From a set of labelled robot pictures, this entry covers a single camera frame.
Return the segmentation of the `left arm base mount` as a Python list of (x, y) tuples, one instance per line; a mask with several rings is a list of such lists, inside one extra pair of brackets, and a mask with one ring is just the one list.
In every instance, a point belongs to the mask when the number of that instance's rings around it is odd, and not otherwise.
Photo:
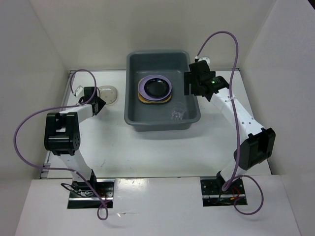
[[(96, 192), (106, 201), (107, 208), (113, 208), (114, 179), (97, 179)], [(68, 209), (98, 208), (101, 205), (99, 198), (88, 187), (85, 189), (76, 187), (74, 182), (61, 183), (61, 186), (69, 191)]]

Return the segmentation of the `clear plastic cup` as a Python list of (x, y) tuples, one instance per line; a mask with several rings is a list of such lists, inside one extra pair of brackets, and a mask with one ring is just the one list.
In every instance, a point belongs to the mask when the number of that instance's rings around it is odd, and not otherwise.
[(186, 113), (186, 107), (183, 103), (175, 103), (171, 108), (171, 119), (182, 120)]

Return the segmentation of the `black round plate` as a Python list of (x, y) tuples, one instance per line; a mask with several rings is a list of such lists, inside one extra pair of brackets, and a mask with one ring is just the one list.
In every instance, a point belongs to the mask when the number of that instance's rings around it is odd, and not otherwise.
[(166, 80), (153, 78), (145, 83), (144, 91), (150, 97), (161, 98), (169, 94), (170, 86)]

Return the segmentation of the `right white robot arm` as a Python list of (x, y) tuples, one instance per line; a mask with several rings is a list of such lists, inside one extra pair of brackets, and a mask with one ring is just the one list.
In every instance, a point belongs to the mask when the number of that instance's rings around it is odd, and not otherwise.
[(272, 128), (266, 129), (249, 114), (236, 96), (230, 93), (230, 84), (224, 77), (216, 76), (209, 65), (208, 57), (195, 57), (189, 71), (184, 73), (184, 94), (205, 97), (237, 131), (234, 159), (217, 173), (216, 188), (221, 193), (227, 193), (233, 188), (235, 180), (271, 156), (276, 134)]

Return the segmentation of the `clear square small dish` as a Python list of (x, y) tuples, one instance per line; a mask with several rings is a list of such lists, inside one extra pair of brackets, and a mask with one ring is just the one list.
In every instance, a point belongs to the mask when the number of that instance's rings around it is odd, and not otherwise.
[(97, 105), (111, 105), (118, 97), (118, 91), (114, 86), (99, 86), (96, 89), (96, 103)]

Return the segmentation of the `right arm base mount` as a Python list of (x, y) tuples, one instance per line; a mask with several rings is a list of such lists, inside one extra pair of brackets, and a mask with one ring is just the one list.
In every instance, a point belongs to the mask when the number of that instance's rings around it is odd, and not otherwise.
[(235, 181), (226, 192), (219, 187), (215, 177), (201, 178), (201, 194), (204, 207), (247, 205), (247, 199), (243, 181), (241, 179)]

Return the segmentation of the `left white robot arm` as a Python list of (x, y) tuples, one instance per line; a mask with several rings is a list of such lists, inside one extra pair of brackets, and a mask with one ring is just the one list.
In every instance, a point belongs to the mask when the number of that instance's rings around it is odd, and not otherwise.
[(84, 87), (79, 98), (80, 106), (46, 116), (44, 146), (58, 156), (66, 168), (72, 172), (75, 189), (86, 196), (94, 196), (98, 183), (93, 170), (86, 164), (80, 150), (81, 136), (79, 124), (96, 116), (106, 104), (94, 87)]

